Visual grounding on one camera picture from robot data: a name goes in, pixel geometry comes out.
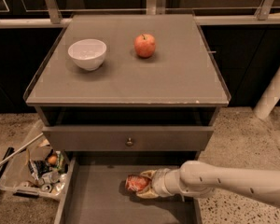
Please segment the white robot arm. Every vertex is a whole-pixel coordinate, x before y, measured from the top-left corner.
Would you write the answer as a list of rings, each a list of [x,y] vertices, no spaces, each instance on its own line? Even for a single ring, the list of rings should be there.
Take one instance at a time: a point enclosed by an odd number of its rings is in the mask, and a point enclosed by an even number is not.
[[[200,161],[186,161],[177,169],[144,171],[150,183],[136,192],[138,197],[154,199],[179,194],[208,198],[224,189],[252,200],[280,208],[280,171],[225,168]]]

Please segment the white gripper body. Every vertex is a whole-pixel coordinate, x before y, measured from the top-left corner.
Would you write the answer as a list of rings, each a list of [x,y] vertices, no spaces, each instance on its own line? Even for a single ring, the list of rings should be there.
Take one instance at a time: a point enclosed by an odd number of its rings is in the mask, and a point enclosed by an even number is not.
[[[152,178],[152,188],[158,196],[165,198],[179,193],[177,170],[159,169]]]

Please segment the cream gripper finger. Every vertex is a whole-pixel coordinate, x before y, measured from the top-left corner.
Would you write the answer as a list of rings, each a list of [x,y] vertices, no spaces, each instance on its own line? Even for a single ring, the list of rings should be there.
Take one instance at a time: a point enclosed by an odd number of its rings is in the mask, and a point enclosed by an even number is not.
[[[156,173],[156,170],[146,170],[140,174],[140,176],[152,179],[154,177],[154,174]]]
[[[137,191],[136,196],[142,199],[155,199],[159,197],[151,186],[147,186],[143,190]]]

